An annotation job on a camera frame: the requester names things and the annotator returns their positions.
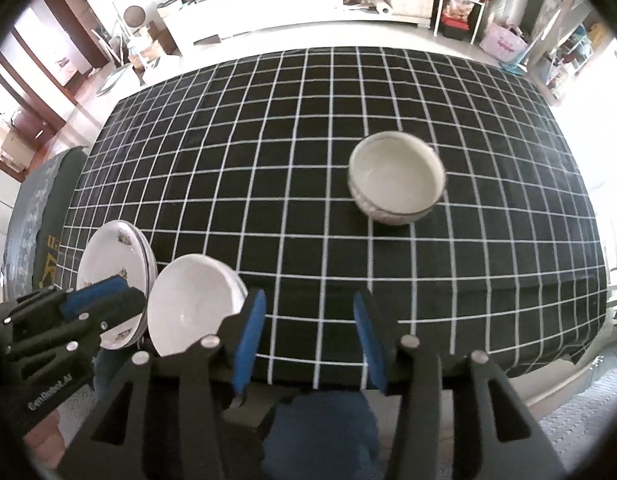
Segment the white plate floral print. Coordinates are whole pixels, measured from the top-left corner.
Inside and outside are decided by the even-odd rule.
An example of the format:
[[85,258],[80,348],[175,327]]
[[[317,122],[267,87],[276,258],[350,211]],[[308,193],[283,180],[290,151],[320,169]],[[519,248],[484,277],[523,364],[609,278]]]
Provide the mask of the white plate floral print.
[[[148,298],[158,277],[158,267],[145,235],[124,220],[106,223],[88,240],[77,271],[77,289],[104,281],[122,278]],[[132,316],[120,326],[108,328],[102,335],[101,347],[121,350],[141,338],[148,325],[146,310]]]

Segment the plain white bowl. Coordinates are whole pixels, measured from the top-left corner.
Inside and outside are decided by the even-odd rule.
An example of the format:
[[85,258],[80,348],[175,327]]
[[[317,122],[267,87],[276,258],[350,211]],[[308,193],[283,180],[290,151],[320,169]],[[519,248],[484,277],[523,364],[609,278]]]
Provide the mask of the plain white bowl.
[[230,266],[201,254],[167,264],[148,298],[148,331],[159,356],[187,350],[241,311],[246,284]]

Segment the patterned bowl dark rim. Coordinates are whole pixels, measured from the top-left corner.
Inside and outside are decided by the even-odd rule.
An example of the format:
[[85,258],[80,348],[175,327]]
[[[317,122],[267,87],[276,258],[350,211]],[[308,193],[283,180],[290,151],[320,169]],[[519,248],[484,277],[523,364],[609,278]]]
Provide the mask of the patterned bowl dark rim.
[[438,154],[411,133],[383,131],[358,142],[349,155],[348,191],[359,210],[386,226],[426,216],[447,183]]

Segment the dark green cushioned chair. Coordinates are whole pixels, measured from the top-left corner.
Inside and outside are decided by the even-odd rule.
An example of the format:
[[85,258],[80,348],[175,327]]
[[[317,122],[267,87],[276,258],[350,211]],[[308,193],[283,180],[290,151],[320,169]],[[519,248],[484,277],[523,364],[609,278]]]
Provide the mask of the dark green cushioned chair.
[[54,284],[64,220],[84,168],[84,148],[46,160],[20,186],[0,270],[7,300]]

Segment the black white checkered tablecloth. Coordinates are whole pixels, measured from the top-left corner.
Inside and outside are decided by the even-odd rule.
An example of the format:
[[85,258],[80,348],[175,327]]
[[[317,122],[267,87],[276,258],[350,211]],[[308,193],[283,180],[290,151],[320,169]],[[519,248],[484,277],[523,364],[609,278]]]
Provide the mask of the black white checkered tablecloth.
[[[381,131],[418,136],[447,172],[412,226],[378,226],[346,166]],[[275,385],[368,385],[353,297],[368,288],[442,356],[482,349],[512,376],[597,336],[607,292],[593,205],[545,98],[452,56],[316,48],[174,77],[115,106],[86,160],[54,280],[123,219],[156,262],[205,254],[268,298],[255,373]]]

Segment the white standing fan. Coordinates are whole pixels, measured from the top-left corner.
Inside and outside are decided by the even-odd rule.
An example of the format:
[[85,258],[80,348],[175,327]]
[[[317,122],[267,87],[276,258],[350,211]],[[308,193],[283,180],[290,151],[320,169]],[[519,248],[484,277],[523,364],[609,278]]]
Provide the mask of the white standing fan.
[[137,70],[146,66],[141,51],[151,44],[151,37],[144,30],[150,12],[150,0],[107,0],[114,20],[110,28],[112,40],[117,39],[120,51],[126,50],[126,58]]

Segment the white tv cabinet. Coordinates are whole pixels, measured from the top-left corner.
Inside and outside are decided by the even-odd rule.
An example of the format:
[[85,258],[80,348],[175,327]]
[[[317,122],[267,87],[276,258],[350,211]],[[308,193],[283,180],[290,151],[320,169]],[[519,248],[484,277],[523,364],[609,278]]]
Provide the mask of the white tv cabinet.
[[210,38],[337,22],[405,23],[429,28],[434,0],[194,0],[163,2],[158,12],[183,55]]

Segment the pink bag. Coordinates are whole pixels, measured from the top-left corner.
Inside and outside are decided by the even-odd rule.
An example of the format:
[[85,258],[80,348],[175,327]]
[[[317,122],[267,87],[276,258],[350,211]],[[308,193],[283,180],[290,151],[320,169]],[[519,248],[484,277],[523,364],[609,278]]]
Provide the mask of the pink bag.
[[491,23],[485,28],[479,47],[499,62],[512,63],[527,49],[527,43],[509,28]]

